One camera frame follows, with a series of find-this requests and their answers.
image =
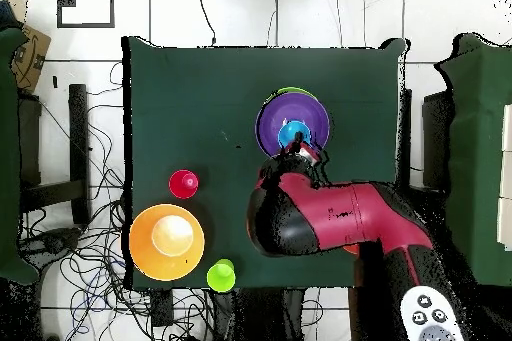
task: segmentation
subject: white tile floor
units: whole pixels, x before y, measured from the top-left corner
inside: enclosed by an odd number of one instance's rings
[[[275,10],[274,0],[203,0],[209,20],[215,29],[217,45],[265,45],[269,21]],[[339,19],[336,2],[339,3]],[[27,23],[50,35],[52,43],[47,62],[35,93],[48,106],[66,131],[69,131],[67,96],[70,83],[85,83],[91,93],[116,88],[122,78],[120,37],[138,35],[159,46],[196,47],[211,44],[212,33],[205,22],[199,0],[114,0],[115,28],[57,28],[56,0],[29,0]],[[74,9],[63,11],[63,21],[73,23],[104,22],[106,0],[77,0]],[[456,34],[478,32],[499,44],[512,37],[510,0],[279,0],[279,46],[302,47],[379,47],[393,37],[411,41],[406,56],[405,82],[413,91],[411,172],[413,185],[422,185],[423,147],[421,104],[425,95],[445,89],[441,75],[433,63],[446,59],[452,51]],[[276,45],[276,18],[269,32],[269,45]],[[53,76],[58,86],[53,87]],[[90,107],[96,104],[119,105],[122,91],[89,95]],[[122,110],[99,108],[90,113],[89,121],[105,131],[113,140],[109,166],[124,178]],[[40,167],[43,182],[69,179],[68,140],[43,110],[41,117]],[[98,164],[102,150],[91,137],[92,159]],[[101,175],[91,167],[92,185]],[[118,198],[119,189],[109,189]],[[94,200],[94,208],[108,202],[106,189]],[[47,208],[48,217],[41,229],[72,224],[68,203]],[[35,221],[40,212],[32,212]],[[107,224],[106,215],[95,221],[95,227]],[[69,264],[64,273],[80,282]],[[59,263],[48,270],[43,284],[42,320],[45,333],[65,338],[73,328],[69,311],[76,287],[66,281]],[[309,289],[307,300],[317,298],[318,290]],[[75,297],[78,305],[81,297]],[[306,341],[349,341],[348,299],[346,289],[321,289],[319,301],[324,306],[320,322],[303,329]],[[98,341],[99,332],[113,318],[110,310],[93,312],[71,341]],[[318,319],[313,302],[305,302],[303,323]],[[179,328],[173,327],[179,334]],[[194,330],[204,332],[204,323],[196,321]],[[155,330],[157,337],[160,331]],[[138,329],[131,315],[120,315],[101,341],[149,341]]]

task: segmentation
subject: green cloth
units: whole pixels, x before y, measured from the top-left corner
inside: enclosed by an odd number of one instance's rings
[[[151,47],[129,38],[133,129],[133,216],[172,203],[196,216],[204,255],[187,276],[154,281],[138,270],[134,288],[207,287],[221,258],[235,266],[235,287],[353,285],[354,256],[342,249],[269,258],[246,230],[248,200],[267,156],[254,134],[265,99],[300,87],[326,107],[331,121],[326,166],[333,181],[395,180],[398,57],[403,40],[384,49]],[[170,175],[190,169],[199,190],[179,200]]]
[[[459,39],[440,68],[453,86],[451,192],[446,222],[477,282],[512,286],[512,252],[497,242],[504,106],[512,103],[512,49]]]
[[[15,50],[27,42],[20,29],[0,30],[0,277],[20,284],[39,279],[35,268],[18,255],[20,226],[20,144],[18,136],[18,90],[11,71]]]

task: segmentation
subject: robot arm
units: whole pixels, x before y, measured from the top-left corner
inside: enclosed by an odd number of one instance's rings
[[[304,153],[281,154],[271,160],[260,171],[247,213],[249,237],[262,253],[305,255],[379,241],[394,322],[402,337],[463,341],[447,300],[452,297],[451,287],[429,234],[391,185],[319,187],[312,181],[311,159]]]

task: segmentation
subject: orange plate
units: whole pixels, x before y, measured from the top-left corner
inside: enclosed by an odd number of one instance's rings
[[[181,216],[192,226],[194,240],[187,252],[170,257],[160,253],[151,240],[155,224],[165,216]],[[203,256],[204,233],[188,210],[174,204],[158,204],[141,212],[130,228],[130,254],[137,268],[159,281],[172,281],[190,273]]]

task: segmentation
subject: cup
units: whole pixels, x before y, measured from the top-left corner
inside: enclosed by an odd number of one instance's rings
[[[226,293],[235,285],[235,267],[229,259],[220,259],[206,274],[206,282],[213,291]]]
[[[192,197],[199,187],[197,175],[187,169],[174,172],[169,178],[169,190],[178,198]]]

